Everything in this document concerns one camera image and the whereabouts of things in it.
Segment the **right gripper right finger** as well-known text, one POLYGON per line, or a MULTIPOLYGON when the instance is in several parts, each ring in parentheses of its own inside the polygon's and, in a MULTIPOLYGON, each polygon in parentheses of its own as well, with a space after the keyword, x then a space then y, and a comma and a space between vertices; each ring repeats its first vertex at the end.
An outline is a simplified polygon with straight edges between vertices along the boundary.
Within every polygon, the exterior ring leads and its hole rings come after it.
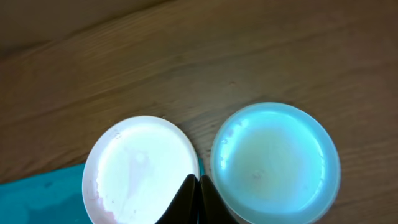
POLYGON ((200 177, 198 192, 199 224, 238 224, 207 175, 200 177))

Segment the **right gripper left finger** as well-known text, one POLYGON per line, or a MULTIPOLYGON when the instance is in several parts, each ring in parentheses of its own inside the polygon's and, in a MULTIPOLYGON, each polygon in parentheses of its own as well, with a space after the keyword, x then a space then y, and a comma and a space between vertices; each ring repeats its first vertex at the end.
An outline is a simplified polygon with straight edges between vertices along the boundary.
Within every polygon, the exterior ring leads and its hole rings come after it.
POLYGON ((187 175, 170 205, 156 224, 197 224, 197 183, 194 174, 187 175))

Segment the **white plate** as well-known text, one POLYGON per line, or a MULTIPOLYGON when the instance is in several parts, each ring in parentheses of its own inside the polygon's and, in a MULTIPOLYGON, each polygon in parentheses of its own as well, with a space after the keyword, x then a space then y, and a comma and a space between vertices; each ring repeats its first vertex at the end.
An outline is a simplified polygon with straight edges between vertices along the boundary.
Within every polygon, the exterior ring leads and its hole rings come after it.
POLYGON ((192 143, 173 123, 136 116, 109 128, 85 162, 82 195, 93 223, 155 223, 187 175, 200 175, 192 143))

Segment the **light blue plate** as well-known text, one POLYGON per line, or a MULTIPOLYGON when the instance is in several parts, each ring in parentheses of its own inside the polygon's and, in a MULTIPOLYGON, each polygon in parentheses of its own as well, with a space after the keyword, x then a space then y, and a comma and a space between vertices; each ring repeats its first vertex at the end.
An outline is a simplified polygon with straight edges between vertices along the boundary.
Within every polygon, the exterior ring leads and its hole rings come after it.
POLYGON ((341 182, 328 132, 283 103, 232 114, 213 141, 210 169, 225 204, 249 223, 314 223, 333 205, 341 182))

